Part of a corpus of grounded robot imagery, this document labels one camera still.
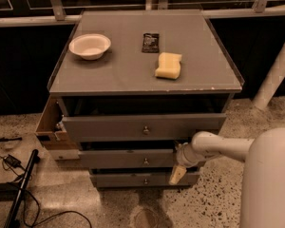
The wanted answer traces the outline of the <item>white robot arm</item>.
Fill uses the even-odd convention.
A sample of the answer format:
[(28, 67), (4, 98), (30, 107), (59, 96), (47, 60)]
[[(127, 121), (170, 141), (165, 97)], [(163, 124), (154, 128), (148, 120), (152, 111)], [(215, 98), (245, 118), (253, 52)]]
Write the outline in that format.
[(169, 183), (179, 183), (188, 168), (218, 156), (244, 163), (239, 227), (285, 228), (285, 128), (254, 139), (198, 132), (177, 147)]

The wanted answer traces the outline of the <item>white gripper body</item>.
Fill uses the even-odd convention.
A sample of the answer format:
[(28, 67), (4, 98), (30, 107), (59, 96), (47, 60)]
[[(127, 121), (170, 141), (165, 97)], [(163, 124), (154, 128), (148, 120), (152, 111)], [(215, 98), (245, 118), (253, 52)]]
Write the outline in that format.
[(176, 149), (176, 163), (180, 166), (190, 168), (205, 161), (205, 158), (196, 152), (188, 142), (178, 143)]

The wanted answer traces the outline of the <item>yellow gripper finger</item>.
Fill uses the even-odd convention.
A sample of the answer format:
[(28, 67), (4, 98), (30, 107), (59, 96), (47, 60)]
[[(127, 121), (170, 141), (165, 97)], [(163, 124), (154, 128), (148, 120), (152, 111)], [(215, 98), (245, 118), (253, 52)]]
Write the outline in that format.
[(183, 176), (186, 174), (187, 169), (179, 164), (175, 164), (172, 168), (172, 173), (169, 179), (170, 185), (176, 185), (180, 182)]

